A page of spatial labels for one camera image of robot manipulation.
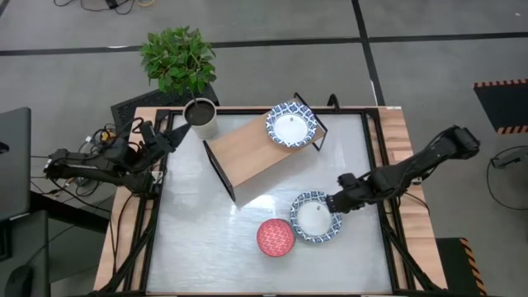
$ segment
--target table leg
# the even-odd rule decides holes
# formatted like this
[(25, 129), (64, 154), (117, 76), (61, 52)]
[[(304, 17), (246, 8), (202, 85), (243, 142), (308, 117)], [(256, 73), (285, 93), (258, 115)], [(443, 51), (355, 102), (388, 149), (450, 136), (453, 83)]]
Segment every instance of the table leg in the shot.
[(108, 219), (86, 210), (66, 205), (64, 203), (50, 199), (39, 193), (31, 192), (30, 212), (38, 210), (47, 210), (51, 219), (57, 219), (69, 224), (75, 224), (78, 227), (106, 233)]

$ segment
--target white table surface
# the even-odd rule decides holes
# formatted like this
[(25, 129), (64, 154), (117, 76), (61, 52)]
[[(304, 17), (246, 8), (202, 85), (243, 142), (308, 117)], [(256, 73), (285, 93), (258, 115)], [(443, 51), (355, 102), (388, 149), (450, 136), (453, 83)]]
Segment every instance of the white table surface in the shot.
[[(218, 115), (220, 134), (256, 115)], [(267, 219), (289, 220), (295, 197), (305, 191), (333, 194), (337, 177), (370, 170), (361, 118), (320, 115), (328, 136), (235, 188), (233, 203), (190, 131), (169, 154), (168, 174), (148, 275), (157, 293), (389, 293), (390, 281), (375, 205), (342, 215), (331, 241), (297, 238), (284, 257), (268, 257), (257, 246)], [(174, 128), (184, 120), (177, 116)]]

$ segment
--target red ball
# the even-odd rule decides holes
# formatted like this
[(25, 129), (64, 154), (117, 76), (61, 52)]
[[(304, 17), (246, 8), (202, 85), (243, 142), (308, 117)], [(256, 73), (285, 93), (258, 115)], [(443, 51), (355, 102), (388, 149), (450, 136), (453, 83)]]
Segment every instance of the red ball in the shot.
[(269, 219), (257, 231), (258, 247), (270, 257), (284, 256), (294, 243), (294, 231), (283, 219)]

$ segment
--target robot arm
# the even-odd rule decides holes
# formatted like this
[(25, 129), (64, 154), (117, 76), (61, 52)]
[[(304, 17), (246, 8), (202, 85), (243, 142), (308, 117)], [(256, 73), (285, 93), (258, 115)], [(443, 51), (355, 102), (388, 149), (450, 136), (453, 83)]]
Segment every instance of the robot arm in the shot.
[(119, 136), (111, 139), (97, 154), (72, 153), (62, 148), (49, 156), (44, 172), (50, 179), (85, 177), (126, 186), (135, 194), (148, 193), (154, 178), (147, 169), (174, 152), (190, 127), (187, 124), (155, 134), (152, 123), (146, 121), (139, 126), (144, 141), (139, 143), (137, 151)]
[(352, 173), (341, 175), (337, 182), (343, 190), (327, 197), (328, 208), (331, 212), (348, 213), (367, 203), (400, 196), (413, 179), (429, 177), (431, 170), (447, 159), (473, 157), (479, 145), (469, 130), (453, 126), (442, 131), (421, 152), (398, 164), (376, 168), (359, 178)]

